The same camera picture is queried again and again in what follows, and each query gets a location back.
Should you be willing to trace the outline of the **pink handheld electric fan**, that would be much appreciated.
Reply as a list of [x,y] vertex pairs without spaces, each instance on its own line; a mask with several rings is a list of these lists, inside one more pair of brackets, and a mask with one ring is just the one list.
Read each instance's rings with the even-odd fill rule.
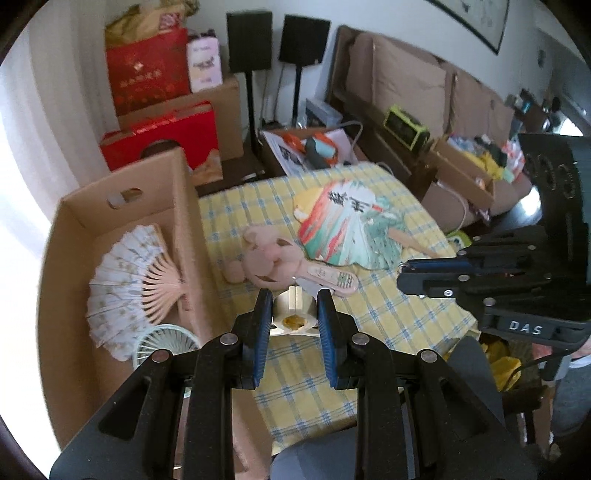
[[259,289],[283,291],[304,279],[346,297],[359,288],[355,274],[308,260],[304,250],[273,226],[249,226],[242,234],[242,257],[226,262],[222,276],[229,284],[249,281]]

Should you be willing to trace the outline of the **cardboard tray of clutter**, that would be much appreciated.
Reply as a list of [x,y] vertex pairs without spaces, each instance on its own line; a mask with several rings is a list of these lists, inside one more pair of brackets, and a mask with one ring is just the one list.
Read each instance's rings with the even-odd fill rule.
[[440,182],[478,209],[492,209],[494,215],[513,208],[533,187],[524,173],[520,173],[513,182],[494,178],[477,162],[480,158],[474,161],[468,153],[450,145],[444,137],[431,143],[425,151],[425,160],[436,169],[436,178]]

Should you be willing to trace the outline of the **painted round paper fan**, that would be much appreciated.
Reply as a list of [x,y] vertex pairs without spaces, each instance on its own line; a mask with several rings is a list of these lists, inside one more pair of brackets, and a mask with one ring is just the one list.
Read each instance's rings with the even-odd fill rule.
[[332,266],[393,269],[402,264],[405,249],[437,256],[411,235],[394,204],[360,181],[332,181],[298,193],[294,218],[308,258]]

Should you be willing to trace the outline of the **green black alarm clock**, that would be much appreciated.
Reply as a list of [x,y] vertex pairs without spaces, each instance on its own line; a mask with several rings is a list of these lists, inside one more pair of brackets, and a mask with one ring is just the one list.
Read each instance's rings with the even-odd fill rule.
[[431,136],[425,125],[398,105],[388,111],[384,128],[413,153],[419,153]]

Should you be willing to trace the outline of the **large brown cardboard box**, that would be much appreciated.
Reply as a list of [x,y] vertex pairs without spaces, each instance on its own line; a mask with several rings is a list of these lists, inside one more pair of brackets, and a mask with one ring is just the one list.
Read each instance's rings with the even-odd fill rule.
[[153,119],[177,110],[187,109],[202,102],[211,103],[214,111],[219,154],[221,160],[231,160],[242,157],[242,110],[240,108],[240,89],[238,78],[230,75],[221,85],[204,89],[197,93],[190,93],[171,100],[166,100],[129,114],[118,116],[121,130],[129,128],[140,121]]

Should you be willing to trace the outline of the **brown bed headboard cushions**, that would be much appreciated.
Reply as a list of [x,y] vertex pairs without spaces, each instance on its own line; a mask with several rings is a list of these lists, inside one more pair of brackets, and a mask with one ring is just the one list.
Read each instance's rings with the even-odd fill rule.
[[369,112],[381,123],[398,106],[434,138],[510,138],[512,108],[493,89],[426,50],[382,34],[339,26],[329,78],[329,101]]

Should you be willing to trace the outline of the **white paper shopping bag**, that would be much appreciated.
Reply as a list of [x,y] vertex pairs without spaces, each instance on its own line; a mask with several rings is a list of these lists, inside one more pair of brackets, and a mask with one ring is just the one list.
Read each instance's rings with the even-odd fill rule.
[[271,130],[261,132],[259,138],[263,164],[273,177],[301,176],[367,161],[356,140],[342,128]]

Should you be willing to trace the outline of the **white paper folding fan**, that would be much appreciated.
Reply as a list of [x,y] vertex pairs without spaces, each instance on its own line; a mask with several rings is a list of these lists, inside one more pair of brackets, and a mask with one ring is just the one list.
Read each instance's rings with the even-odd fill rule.
[[143,334],[162,323],[184,294],[160,226],[138,225],[95,268],[85,314],[89,336],[97,348],[125,362]]

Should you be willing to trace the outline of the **left black speaker on stand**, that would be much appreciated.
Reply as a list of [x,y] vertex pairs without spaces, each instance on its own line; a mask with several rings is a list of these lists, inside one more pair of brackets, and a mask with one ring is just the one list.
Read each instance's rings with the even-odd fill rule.
[[254,114],[253,73],[271,68],[273,52],[273,12],[242,10],[226,13],[228,28],[229,69],[245,75],[247,114],[249,114],[249,145],[259,168],[254,176],[263,177],[262,146],[257,138]]

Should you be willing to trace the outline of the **open cardboard box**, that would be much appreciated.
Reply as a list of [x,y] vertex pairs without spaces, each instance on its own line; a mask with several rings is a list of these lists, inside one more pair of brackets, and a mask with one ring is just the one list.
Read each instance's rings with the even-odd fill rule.
[[[136,370],[132,357],[119,362],[94,345],[85,314],[89,282],[102,256],[125,232],[147,224],[160,226],[185,285],[184,296],[160,324],[190,330],[200,348],[235,323],[222,312],[197,191],[180,149],[133,163],[63,198],[46,247],[37,323],[43,393],[61,453]],[[231,479],[270,474],[270,433],[253,391],[231,392]],[[172,478],[183,478],[184,436],[177,434]]]

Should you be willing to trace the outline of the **gold gift bag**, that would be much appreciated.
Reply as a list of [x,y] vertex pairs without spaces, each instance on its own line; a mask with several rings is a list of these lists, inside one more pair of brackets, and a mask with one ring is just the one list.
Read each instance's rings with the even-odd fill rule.
[[183,29],[187,17],[200,7],[195,0],[142,1],[105,26],[106,49],[126,46]]

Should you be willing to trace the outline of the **white curtain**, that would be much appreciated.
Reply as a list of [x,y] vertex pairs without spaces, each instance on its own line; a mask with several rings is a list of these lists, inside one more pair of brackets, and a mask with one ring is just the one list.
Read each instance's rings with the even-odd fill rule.
[[34,202],[60,199],[108,173],[99,143],[118,127],[108,81],[104,1],[48,1],[1,64],[1,124]]

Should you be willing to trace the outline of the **red gift bag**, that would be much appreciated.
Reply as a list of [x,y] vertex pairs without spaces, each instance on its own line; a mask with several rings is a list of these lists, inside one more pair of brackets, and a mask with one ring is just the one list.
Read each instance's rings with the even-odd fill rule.
[[106,51],[117,116],[190,94],[187,40],[180,28]]

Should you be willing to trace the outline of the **framed ink painting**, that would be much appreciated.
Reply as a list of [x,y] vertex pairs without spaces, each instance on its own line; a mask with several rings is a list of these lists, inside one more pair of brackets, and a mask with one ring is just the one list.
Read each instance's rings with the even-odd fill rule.
[[430,0],[499,54],[509,13],[509,0]]

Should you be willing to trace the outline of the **mint green round fan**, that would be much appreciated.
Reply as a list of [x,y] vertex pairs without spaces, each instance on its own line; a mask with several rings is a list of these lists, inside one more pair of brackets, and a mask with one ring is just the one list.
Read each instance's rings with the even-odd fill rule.
[[190,330],[174,324],[160,324],[150,327],[135,342],[132,366],[137,369],[156,350],[168,350],[173,355],[179,355],[198,348],[197,336]]

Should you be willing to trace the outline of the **yellow plaid cloth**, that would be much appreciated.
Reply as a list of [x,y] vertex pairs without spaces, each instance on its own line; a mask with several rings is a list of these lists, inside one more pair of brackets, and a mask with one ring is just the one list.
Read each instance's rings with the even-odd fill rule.
[[[270,226],[325,261],[358,278],[356,291],[335,300],[363,332],[403,353],[450,350],[475,318],[448,298],[401,293],[399,266],[417,257],[388,235],[396,228],[421,247],[450,257],[454,251],[435,220],[410,191],[379,166],[312,171],[249,183],[201,199],[200,215],[214,271],[245,251],[245,231]],[[273,451],[349,426],[356,393],[333,390],[318,339],[270,339],[266,368],[253,394]]]

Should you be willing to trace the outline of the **red collection gift box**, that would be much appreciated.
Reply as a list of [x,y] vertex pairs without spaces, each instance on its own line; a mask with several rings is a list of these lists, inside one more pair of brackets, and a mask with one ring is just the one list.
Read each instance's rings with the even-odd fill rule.
[[105,135],[100,150],[111,171],[180,148],[195,186],[223,179],[215,115],[205,101]]

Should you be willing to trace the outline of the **right black speaker on stand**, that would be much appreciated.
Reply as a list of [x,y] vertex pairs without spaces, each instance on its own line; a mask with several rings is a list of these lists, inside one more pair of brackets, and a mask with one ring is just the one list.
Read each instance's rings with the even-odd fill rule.
[[322,63],[327,48],[331,21],[297,15],[286,15],[280,39],[279,60],[294,65],[294,100],[291,125],[297,124],[304,67]]

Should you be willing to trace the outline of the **black speaker on stand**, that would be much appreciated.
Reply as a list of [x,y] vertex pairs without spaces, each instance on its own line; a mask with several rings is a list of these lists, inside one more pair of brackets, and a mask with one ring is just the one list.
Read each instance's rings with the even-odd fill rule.
[[254,114],[253,73],[271,68],[273,52],[273,12],[242,10],[226,13],[228,28],[229,69],[245,75],[247,114],[249,114],[249,145],[259,168],[254,176],[263,177],[262,146],[257,138]]
[[291,125],[297,124],[304,67],[322,63],[327,48],[331,21],[297,15],[286,15],[280,39],[279,60],[294,65],[294,100]]

